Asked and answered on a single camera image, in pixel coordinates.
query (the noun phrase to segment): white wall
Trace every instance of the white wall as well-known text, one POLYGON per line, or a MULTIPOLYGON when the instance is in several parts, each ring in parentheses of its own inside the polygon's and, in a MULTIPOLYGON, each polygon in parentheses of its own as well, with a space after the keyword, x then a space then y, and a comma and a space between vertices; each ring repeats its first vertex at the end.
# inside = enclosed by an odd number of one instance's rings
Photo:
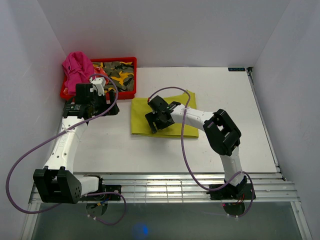
POLYGON ((253 66, 290 0, 38 0, 66 53, 140 67, 253 66))
MULTIPOLYGON (((0 238, 17 240, 26 215, 8 201, 6 177, 22 154, 57 131, 66 56, 36 0, 0 1, 0 33, 0 238)), ((43 166, 49 147, 28 156, 13 172, 10 189, 25 209, 33 172, 43 166)))
POLYGON ((292 0, 253 69, 280 167, 295 182, 314 239, 320 238, 319 43, 319 0, 292 0))

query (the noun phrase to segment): magenta towel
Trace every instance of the magenta towel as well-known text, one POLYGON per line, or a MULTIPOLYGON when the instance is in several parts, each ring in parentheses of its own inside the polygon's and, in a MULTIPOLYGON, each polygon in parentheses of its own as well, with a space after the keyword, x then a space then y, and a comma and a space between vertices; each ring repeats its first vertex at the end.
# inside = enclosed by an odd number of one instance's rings
POLYGON ((89 83, 89 76, 95 73, 93 63, 82 51, 71 52, 62 66, 66 75, 64 86, 71 95, 76 93, 76 84, 89 83))

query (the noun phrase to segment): folded yellow towel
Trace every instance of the folded yellow towel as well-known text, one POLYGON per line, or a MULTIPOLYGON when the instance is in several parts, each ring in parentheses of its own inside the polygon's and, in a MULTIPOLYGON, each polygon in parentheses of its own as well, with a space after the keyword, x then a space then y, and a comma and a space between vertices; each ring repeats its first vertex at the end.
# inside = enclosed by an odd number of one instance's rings
MULTIPOLYGON (((197 109, 196 95, 194 92, 188 91, 191 96, 189 107, 197 109)), ((183 93, 178 96, 165 97, 164 100, 170 104, 173 101, 186 105, 188 95, 183 93)), ((175 123, 165 129, 158 130, 156 133, 152 133, 150 126, 145 118, 147 113, 152 111, 151 107, 147 104, 147 98, 135 97, 132 99, 131 104, 131 134, 139 134, 150 137, 159 138, 179 138, 181 136, 181 123, 175 123)), ((185 138, 197 138, 199 137, 198 129, 192 126, 185 125, 183 136, 185 138)))

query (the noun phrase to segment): camouflage clothing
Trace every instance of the camouflage clothing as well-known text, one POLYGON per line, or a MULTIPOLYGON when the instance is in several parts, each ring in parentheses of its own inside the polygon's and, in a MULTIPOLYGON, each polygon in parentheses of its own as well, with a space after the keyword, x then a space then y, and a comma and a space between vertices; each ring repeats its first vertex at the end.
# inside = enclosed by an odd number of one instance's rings
MULTIPOLYGON (((132 62, 112 61, 93 62, 94 67, 100 67, 112 79, 119 92, 131 92, 134 90, 134 65, 132 62)), ((114 86, 109 82, 104 90, 110 91, 114 86)))

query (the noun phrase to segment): purple cable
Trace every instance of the purple cable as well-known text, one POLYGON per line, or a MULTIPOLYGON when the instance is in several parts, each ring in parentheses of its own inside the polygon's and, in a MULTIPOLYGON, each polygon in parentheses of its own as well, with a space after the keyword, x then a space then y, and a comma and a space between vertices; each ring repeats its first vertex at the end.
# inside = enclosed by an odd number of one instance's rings
POLYGON ((166 90, 166 89, 178 89, 178 90, 181 90, 183 92, 185 92, 187 95, 188 95, 188 100, 186 101, 186 104, 185 104, 185 109, 183 111, 183 117, 182 117, 182 126, 181 126, 181 148, 182 148, 182 155, 183 155, 183 159, 184 159, 184 163, 186 165, 186 168, 188 169, 188 172, 189 174, 191 175, 192 179, 196 182, 196 184, 199 185, 199 187, 203 188, 204 190, 207 190, 209 192, 215 192, 215 191, 219 191, 221 189, 223 189, 225 186, 227 186, 236 176, 238 176, 239 174, 243 173, 245 174, 249 180, 250 180, 250 183, 251 183, 251 186, 252 186, 252 197, 251 197, 251 201, 250 201, 250 204, 248 206, 248 208, 244 211, 243 214, 239 215, 239 216, 234 216, 234 215, 230 215, 232 217, 242 217, 244 216, 245 214, 247 214, 247 212, 250 210, 251 206, 252 206, 252 203, 254 201, 254 197, 255 197, 255 189, 254 189, 254 183, 252 182, 252 179, 251 177, 249 176, 248 173, 246 173, 245 171, 238 171, 236 172, 228 181, 225 182, 225 184, 217 187, 217 188, 208 188, 208 187, 205 187, 204 185, 202 185, 195 177, 194 173, 191 171, 191 168, 189 166, 189 163, 187 161, 187 156, 186 156, 186 152, 185 152, 185 144, 184 144, 184 130, 185 130, 185 122, 186 122, 186 114, 187 114, 187 107, 188 107, 188 104, 190 102, 190 99, 191 99, 191 96, 190 94, 188 93, 188 91, 184 90, 183 88, 180 88, 180 87, 177 87, 177 86, 168 86, 168 87, 164 87, 164 88, 161 88, 157 91, 155 91, 149 98, 148 98, 148 101, 158 92, 162 91, 162 90, 166 90))
POLYGON ((97 217, 95 217, 95 216, 92 216, 92 215, 90 215, 90 217, 92 217, 93 219, 95 219, 95 220, 97 220, 97 221, 99 221, 99 222, 101 222, 101 223, 103 223, 103 224, 105 224, 105 225, 113 226, 113 225, 116 225, 117 223, 119 223, 119 222, 124 218, 124 216, 126 215, 127 202, 126 202, 125 197, 124 197, 122 194, 120 194, 120 193, 118 193, 118 192, 114 192, 114 191, 106 191, 106 192, 99 192, 99 193, 89 193, 89 194, 87 194, 87 196, 98 196, 98 195, 106 195, 106 194, 118 195, 118 196, 120 196, 120 197, 123 199, 123 202, 124 202, 124 210, 123 210, 122 216, 121 216, 117 221, 115 221, 115 222, 113 222, 113 223, 106 222, 106 221, 104 221, 104 220, 102 220, 102 219, 100 219, 100 218, 97 218, 97 217))
POLYGON ((6 193, 7 197, 8 197, 8 199, 9 199, 10 203, 12 204, 12 206, 14 206, 18 211, 20 211, 20 212, 22 212, 22 213, 25 213, 25 214, 40 214, 40 213, 49 211, 49 210, 51 210, 51 209, 53 209, 53 208, 55 208, 55 207, 57 207, 57 206, 59 206, 59 205, 61 204, 61 203, 58 203, 58 204, 55 204, 55 205, 53 205, 53 206, 51 206, 51 207, 48 207, 48 208, 46 208, 46 209, 39 210, 39 211, 28 211, 28 210, 22 209, 21 207, 19 207, 19 206, 16 204, 16 202, 13 200, 13 198, 12 198, 12 196, 11 196, 11 194, 10 194, 10 188, 9 188, 10 178, 11 178, 11 175, 12 175, 12 173, 14 172, 16 166, 22 161, 22 159, 24 159, 24 158, 25 158, 26 156, 28 156, 30 153, 32 153, 33 151, 37 150, 38 148, 41 148, 43 145, 51 142, 52 140, 54 140, 54 139, 62 136, 63 134, 65 134, 65 133, 67 132, 67 130, 72 130, 73 128, 75 128, 75 127, 77 127, 77 126, 79 126, 79 125, 81 125, 81 124, 84 124, 84 123, 87 123, 87 122, 89 122, 89 121, 91 121, 91 120, 94 120, 94 119, 96 119, 96 118, 99 118, 99 117, 103 116, 104 114, 106 114, 107 112, 109 112, 110 109, 113 108, 113 106, 116 104, 116 102, 117 102, 117 100, 118 100, 118 89, 117 89, 117 86, 115 85, 114 81, 112 81, 108 76, 102 75, 102 74, 99 74, 99 73, 92 74, 92 75, 89 77, 89 79, 90 79, 91 77, 94 77, 94 76, 104 77, 105 79, 108 79, 108 80, 112 83, 112 85, 114 86, 114 89, 115 89, 115 99, 114 99, 114 102, 111 104, 111 106, 110 106, 107 110, 105 110, 104 112, 100 113, 99 115, 94 116, 94 117, 92 117, 92 118, 88 118, 87 120, 78 122, 78 123, 72 125, 71 127, 67 128, 65 131, 62 131, 62 132, 58 133, 57 135, 49 138, 48 140, 44 141, 43 143, 40 143, 39 145, 37 145, 37 146, 35 146, 34 148, 30 149, 30 150, 27 151, 25 154, 23 154, 23 155, 13 164, 13 166, 11 167, 11 169, 10 169, 10 171, 9 171, 7 177, 6 177, 6 181, 5 181, 5 193, 6 193))

